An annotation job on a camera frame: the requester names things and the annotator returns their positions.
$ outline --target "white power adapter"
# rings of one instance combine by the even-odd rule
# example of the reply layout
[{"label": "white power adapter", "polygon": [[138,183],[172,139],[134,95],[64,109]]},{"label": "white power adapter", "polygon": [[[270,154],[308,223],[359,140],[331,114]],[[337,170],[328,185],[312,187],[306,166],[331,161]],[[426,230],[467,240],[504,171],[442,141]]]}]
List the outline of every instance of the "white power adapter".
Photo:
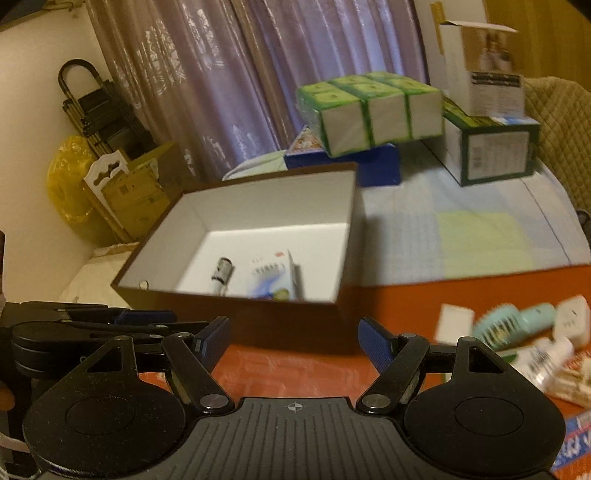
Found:
[{"label": "white power adapter", "polygon": [[474,310],[456,305],[441,305],[435,341],[444,345],[457,345],[460,337],[472,335]]},{"label": "white power adapter", "polygon": [[556,306],[556,322],[552,335],[555,339],[566,337],[575,349],[587,346],[591,339],[591,315],[585,297],[577,295]]}]

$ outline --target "quilted blanket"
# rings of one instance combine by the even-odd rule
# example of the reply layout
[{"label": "quilted blanket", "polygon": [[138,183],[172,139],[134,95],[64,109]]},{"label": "quilted blanket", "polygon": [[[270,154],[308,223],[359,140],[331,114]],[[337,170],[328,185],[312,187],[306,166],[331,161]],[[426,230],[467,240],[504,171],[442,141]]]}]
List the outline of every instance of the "quilted blanket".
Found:
[{"label": "quilted blanket", "polygon": [[575,208],[591,212],[591,93],[556,77],[526,79],[525,110],[541,124],[538,157]]}]

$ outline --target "blue box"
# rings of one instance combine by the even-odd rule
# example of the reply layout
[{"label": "blue box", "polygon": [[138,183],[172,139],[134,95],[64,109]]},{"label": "blue box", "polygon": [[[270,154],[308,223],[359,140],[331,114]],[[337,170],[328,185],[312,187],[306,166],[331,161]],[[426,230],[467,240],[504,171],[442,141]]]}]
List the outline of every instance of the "blue box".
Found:
[{"label": "blue box", "polygon": [[357,184],[360,187],[399,185],[401,182],[400,153],[392,144],[381,145],[371,150],[338,158],[330,158],[320,149],[306,153],[290,153],[288,151],[285,154],[285,165],[288,170],[350,161],[354,161],[358,165]]}]

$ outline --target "tissue pack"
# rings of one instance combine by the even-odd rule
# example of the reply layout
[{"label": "tissue pack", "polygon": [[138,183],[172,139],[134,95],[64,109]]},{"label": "tissue pack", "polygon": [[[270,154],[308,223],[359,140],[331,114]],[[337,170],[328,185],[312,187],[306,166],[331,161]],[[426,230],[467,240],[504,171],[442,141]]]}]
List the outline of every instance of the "tissue pack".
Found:
[{"label": "tissue pack", "polygon": [[303,86],[297,107],[332,158],[443,132],[441,91],[394,73]]},{"label": "tissue pack", "polygon": [[297,91],[298,110],[330,157],[371,147],[359,98],[321,82]]},{"label": "tissue pack", "polygon": [[411,138],[437,137],[443,133],[443,94],[441,90],[389,72],[368,73],[366,77],[404,92]]},{"label": "tissue pack", "polygon": [[372,147],[411,139],[402,90],[361,75],[341,77],[330,83],[361,100]]}]

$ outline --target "yellow plastic bag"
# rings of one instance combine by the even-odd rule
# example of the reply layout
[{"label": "yellow plastic bag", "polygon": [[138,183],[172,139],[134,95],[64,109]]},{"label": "yellow plastic bag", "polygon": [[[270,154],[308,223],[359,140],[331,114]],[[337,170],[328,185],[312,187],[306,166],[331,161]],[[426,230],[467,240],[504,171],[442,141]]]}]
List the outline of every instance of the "yellow plastic bag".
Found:
[{"label": "yellow plastic bag", "polygon": [[80,187],[95,160],[85,138],[68,138],[49,165],[47,192],[68,225],[85,240],[103,247],[113,244],[115,236]]}]

